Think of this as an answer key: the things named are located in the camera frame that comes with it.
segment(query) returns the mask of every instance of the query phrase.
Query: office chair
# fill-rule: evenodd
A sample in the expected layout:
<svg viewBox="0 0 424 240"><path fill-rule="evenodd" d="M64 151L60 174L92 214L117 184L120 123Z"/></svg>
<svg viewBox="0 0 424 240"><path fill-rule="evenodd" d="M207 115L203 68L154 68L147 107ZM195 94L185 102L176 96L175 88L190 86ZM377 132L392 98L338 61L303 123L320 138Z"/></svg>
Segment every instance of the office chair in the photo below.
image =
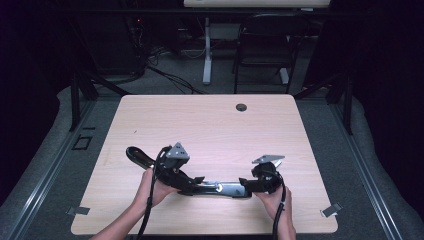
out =
<svg viewBox="0 0 424 240"><path fill-rule="evenodd" d="M276 74L288 68L289 92L299 45L309 30L309 21L300 14L257 14L248 17L241 25L236 56L234 93L239 83L239 67L271 67Z"/></svg>

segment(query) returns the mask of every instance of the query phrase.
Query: black cable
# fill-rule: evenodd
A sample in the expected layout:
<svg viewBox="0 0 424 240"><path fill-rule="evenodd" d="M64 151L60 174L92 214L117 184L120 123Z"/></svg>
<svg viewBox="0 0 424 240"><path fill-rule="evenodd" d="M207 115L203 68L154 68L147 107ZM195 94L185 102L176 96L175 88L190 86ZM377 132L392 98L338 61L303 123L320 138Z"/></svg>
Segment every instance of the black cable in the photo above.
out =
<svg viewBox="0 0 424 240"><path fill-rule="evenodd" d="M156 69L156 68L153 68L153 67L151 67L151 66L147 66L146 67L147 69L150 69L150 70L152 70L153 72L155 72L155 73L157 73L157 74L159 74L159 75L162 75L162 76L164 76L164 77L166 77L168 80L170 80L173 84L174 83L176 83L176 84L179 84L179 85L181 85L181 86L183 86L183 87L185 87L185 88L188 88L188 89L190 89L191 90L191 94L194 94L194 93L199 93L199 94L207 94L207 92L205 92L205 91L202 91L202 90L200 90L200 89L197 89L197 88L195 88L195 87L193 87L188 81L186 81L186 80L184 80L184 79L182 79L182 78L180 78L180 77L177 77L177 76L175 76L175 75L172 75L172 74L169 74L169 73L165 73L165 72L162 72L161 70L159 70L159 69ZM177 87L182 93L184 93L185 94L185 92L184 91L182 91L182 89L181 88L179 88L179 87Z"/></svg>
<svg viewBox="0 0 424 240"><path fill-rule="evenodd" d="M154 187L155 187L155 182L157 180L157 178L156 178L156 165L158 163L160 156L165 151L164 149L165 148L162 148L162 150L159 152L158 156L156 157L155 164L153 166L152 182L151 182L151 185L150 185L150 194L149 194L149 197L147 198L146 211L144 212L143 222L141 223L140 230L138 231L138 234L137 234L137 240L141 239L141 236L143 236L144 230L146 229L146 226L147 226L147 221L149 221L150 212L152 210L152 205L153 205L153 190L154 190Z"/></svg>
<svg viewBox="0 0 424 240"><path fill-rule="evenodd" d="M284 185L284 180L282 178L281 186L283 187L283 193L281 195L280 205L278 206L277 213L274 218L274 224L272 226L272 236L274 240L278 240L278 222L280 220L281 213L284 211L284 204L286 202L286 186Z"/></svg>

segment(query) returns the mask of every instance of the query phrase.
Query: black curtain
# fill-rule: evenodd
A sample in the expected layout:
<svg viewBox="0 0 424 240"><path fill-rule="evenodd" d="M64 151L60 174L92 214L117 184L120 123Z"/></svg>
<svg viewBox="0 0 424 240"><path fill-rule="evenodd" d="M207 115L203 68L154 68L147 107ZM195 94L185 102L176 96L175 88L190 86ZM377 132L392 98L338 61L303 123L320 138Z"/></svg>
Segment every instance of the black curtain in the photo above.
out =
<svg viewBox="0 0 424 240"><path fill-rule="evenodd" d="M59 110L56 94L69 85L38 14L30 1L0 8L1 204L50 130Z"/></svg>

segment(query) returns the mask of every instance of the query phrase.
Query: metal bar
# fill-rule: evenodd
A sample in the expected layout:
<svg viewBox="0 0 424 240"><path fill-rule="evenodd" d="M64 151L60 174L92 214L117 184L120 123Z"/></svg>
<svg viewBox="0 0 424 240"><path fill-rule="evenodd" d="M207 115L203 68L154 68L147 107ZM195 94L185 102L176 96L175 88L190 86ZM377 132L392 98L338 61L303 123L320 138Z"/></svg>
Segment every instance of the metal bar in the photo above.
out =
<svg viewBox="0 0 424 240"><path fill-rule="evenodd" d="M368 197L371 200L371 204L374 207L383 230L386 233L387 239L403 239L390 214L389 209L387 208L383 196L380 194L380 191L374 182L374 178L368 168L367 163L365 162L364 157L361 154L361 151L356 144L355 138L346 131L344 123L341 121L342 113L340 112L340 109L338 109L336 105L330 105L330 109L334 115L334 118L336 119L340 131L343 134L343 137L352 150L352 154L354 156L354 165L358 171L362 183L364 184L364 188L367 191Z"/></svg>
<svg viewBox="0 0 424 240"><path fill-rule="evenodd" d="M72 147L72 143L77 139L83 123L86 121L87 116L91 113L95 102L88 101L82 110L81 124L77 126L76 131L69 132L64 143L60 147L55 159L51 163L49 169L40 178L37 186L34 188L27 202L25 203L22 212L20 213L16 223L12 227L6 239L24 239L25 233L28 230L32 220L37 214L41 204L47 196L51 186L54 183L57 175L59 174L65 160L68 150Z"/></svg>
<svg viewBox="0 0 424 240"><path fill-rule="evenodd" d="M115 16L197 16L197 17L236 17L260 13L293 14L293 8L176 8L176 9L72 9L44 8L45 11L64 16L76 15L115 15ZM369 12L299 11L305 16L326 19L358 19L371 15Z"/></svg>

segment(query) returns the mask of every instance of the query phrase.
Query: wooden table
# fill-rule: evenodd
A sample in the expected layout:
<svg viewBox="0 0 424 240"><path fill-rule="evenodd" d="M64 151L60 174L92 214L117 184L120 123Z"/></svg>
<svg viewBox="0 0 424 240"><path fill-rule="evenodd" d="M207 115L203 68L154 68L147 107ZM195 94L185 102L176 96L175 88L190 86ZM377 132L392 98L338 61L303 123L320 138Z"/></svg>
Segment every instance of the wooden table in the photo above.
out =
<svg viewBox="0 0 424 240"><path fill-rule="evenodd" d="M236 105L247 110L240 112ZM190 154L183 170L190 177L238 182L254 179L251 161L285 155L278 170L293 193L298 233L332 233L334 216L320 172L290 95L125 96L93 170L77 215L74 234L95 234L131 203L143 169L125 155L136 146L155 158L164 146L181 142ZM137 234L141 221L132 229ZM171 194L152 209L145 234L269 234L272 221L256 196L250 199Z"/></svg>
<svg viewBox="0 0 424 240"><path fill-rule="evenodd" d="M185 7L327 8L330 0L184 0Z"/></svg>

